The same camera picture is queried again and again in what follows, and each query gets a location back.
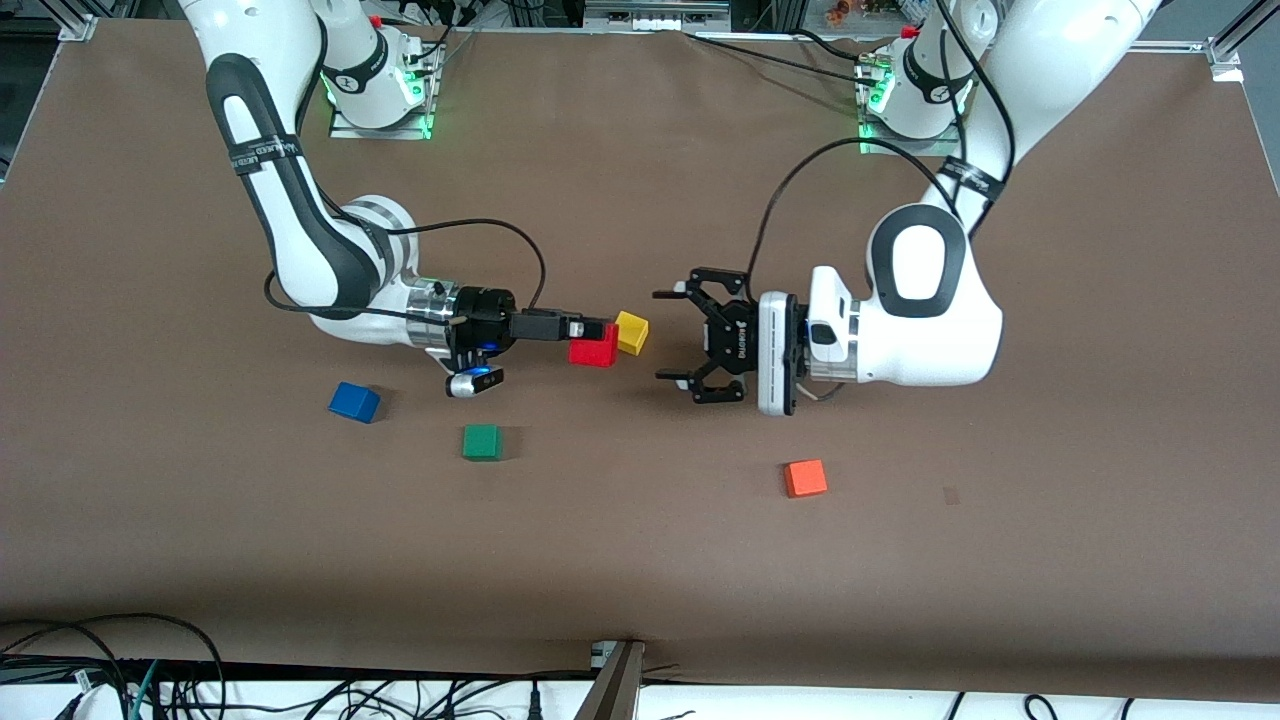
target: floor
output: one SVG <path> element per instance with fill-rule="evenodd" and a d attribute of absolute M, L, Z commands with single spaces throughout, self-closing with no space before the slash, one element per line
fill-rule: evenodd
<path fill-rule="evenodd" d="M 1226 26 L 1249 0 L 1175 0 L 1147 28 L 1144 40 L 1203 40 Z M 143 0 L 141 17 L 170 17 L 165 0 Z M 0 19 L 0 158 L 12 160 L 36 102 L 56 42 L 5 32 Z M 1272 170 L 1280 165 L 1280 20 L 1257 31 L 1240 50 L 1244 87 Z M 6 163 L 0 161 L 0 182 Z"/>

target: black strap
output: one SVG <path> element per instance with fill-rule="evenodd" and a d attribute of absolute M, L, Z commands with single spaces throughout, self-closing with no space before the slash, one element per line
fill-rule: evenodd
<path fill-rule="evenodd" d="M 364 92 L 369 81 L 374 79 L 387 67 L 387 59 L 389 58 L 387 36 L 375 32 L 374 37 L 378 38 L 378 45 L 374 47 L 374 53 L 369 58 L 365 58 L 364 63 L 343 69 L 323 65 L 320 72 L 324 73 L 324 77 L 329 78 L 330 83 L 346 94 L 358 95 Z"/>
<path fill-rule="evenodd" d="M 233 145 L 227 154 L 236 174 L 247 176 L 261 170 L 262 163 L 302 155 L 302 145 L 296 135 L 273 135 Z"/>
<path fill-rule="evenodd" d="M 938 174 L 954 178 L 961 187 L 969 188 L 992 202 L 1005 191 L 1005 183 L 959 158 L 943 160 Z"/>
<path fill-rule="evenodd" d="M 920 95 L 924 96 L 924 101 L 929 105 L 946 105 L 951 102 L 951 96 L 964 90 L 965 83 L 973 77 L 973 70 L 969 70 L 966 76 L 952 77 L 948 85 L 946 79 L 920 67 L 920 61 L 915 59 L 914 42 L 908 46 L 906 54 L 902 58 L 902 70 L 906 73 L 906 78 L 911 81 L 911 85 L 919 88 Z"/>

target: yellow cube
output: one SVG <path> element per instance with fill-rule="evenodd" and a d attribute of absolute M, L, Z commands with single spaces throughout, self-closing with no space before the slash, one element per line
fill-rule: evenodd
<path fill-rule="evenodd" d="M 645 338 L 649 337 L 649 320 L 632 315 L 626 310 L 618 313 L 618 350 L 630 355 L 640 355 Z"/>

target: cable tie strap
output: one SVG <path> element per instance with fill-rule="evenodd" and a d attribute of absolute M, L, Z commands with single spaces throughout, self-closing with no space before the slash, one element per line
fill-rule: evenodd
<path fill-rule="evenodd" d="M 302 155 L 302 145 L 296 135 L 271 135 L 248 142 L 233 145 L 228 156 L 237 176 L 247 176 L 262 169 L 262 163 L 297 158 Z"/>
<path fill-rule="evenodd" d="M 1001 192 L 1005 192 L 1005 183 L 959 158 L 943 160 L 938 173 L 954 178 L 961 187 L 966 187 L 992 202 L 1000 197 Z"/>

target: green cube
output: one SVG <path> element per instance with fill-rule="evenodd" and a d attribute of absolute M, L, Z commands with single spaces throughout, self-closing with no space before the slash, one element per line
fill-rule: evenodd
<path fill-rule="evenodd" d="M 502 460 L 502 428 L 467 425 L 462 429 L 462 456 L 477 462 Z"/>

